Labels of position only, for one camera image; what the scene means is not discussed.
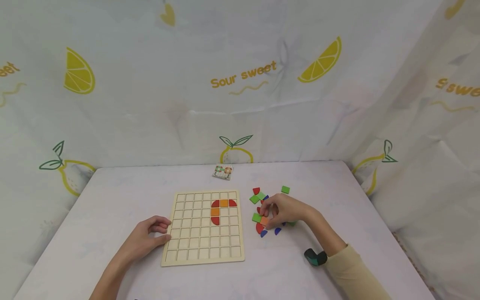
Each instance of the green square piece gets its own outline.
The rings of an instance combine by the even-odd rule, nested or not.
[[[288,194],[290,193],[290,188],[288,186],[282,186],[282,193]]]
[[[261,216],[261,215],[259,215],[258,213],[254,213],[254,214],[253,214],[253,217],[252,217],[252,221],[253,221],[253,222],[260,223],[261,220],[262,220],[262,216]]]
[[[253,195],[252,197],[250,197],[250,201],[252,201],[253,204],[257,204],[257,202],[260,201],[260,198],[258,198],[257,195]]]
[[[266,195],[265,195],[264,193],[262,193],[262,192],[259,192],[259,193],[257,194],[257,197],[260,198],[260,200],[263,200],[263,199],[266,197]]]

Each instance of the white curtain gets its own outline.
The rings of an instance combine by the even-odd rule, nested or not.
[[[477,298],[479,15],[474,0],[4,1],[1,298],[96,168],[324,159],[351,166],[439,297]]]

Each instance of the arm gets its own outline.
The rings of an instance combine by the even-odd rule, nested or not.
[[[162,216],[153,216],[138,223],[103,272],[90,300],[115,300],[130,266],[171,239],[168,234],[156,238],[149,234],[166,233],[170,224],[170,220]]]
[[[270,210],[273,218],[267,223],[267,229],[297,220],[308,225],[328,256],[325,264],[327,270],[350,300],[390,299],[360,256],[339,237],[315,208],[288,195],[276,194],[264,201],[260,214],[268,216]]]

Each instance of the orange square piece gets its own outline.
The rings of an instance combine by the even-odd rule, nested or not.
[[[262,224],[263,226],[267,226],[267,223],[268,223],[268,218],[263,216],[262,220],[260,220],[260,224]]]
[[[211,216],[219,216],[220,215],[220,208],[212,208],[212,211],[210,212]]]

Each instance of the small picture card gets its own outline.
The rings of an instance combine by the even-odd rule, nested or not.
[[[218,177],[225,180],[230,180],[230,176],[233,172],[232,165],[217,165],[215,166],[215,172],[213,173],[213,177]]]

